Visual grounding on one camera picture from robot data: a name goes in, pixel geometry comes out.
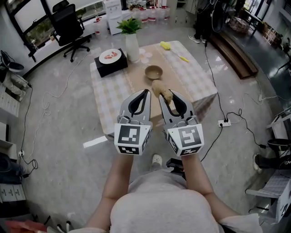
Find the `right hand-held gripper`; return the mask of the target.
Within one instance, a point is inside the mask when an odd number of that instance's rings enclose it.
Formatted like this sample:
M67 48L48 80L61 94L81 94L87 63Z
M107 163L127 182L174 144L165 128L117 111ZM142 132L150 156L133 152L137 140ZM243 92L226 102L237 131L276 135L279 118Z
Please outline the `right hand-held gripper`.
M204 146L202 125L197 121L191 101L179 92L173 94L175 111L171 110L164 96L159 94L161 113L165 122L164 134L178 157L198 153Z

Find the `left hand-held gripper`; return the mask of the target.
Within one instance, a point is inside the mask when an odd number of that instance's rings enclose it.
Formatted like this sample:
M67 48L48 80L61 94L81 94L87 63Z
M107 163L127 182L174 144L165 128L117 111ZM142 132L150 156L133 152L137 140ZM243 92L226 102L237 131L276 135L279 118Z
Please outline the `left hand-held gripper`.
M141 156L150 139L153 124L151 92L143 89L123 101L114 126L114 145L119 154Z

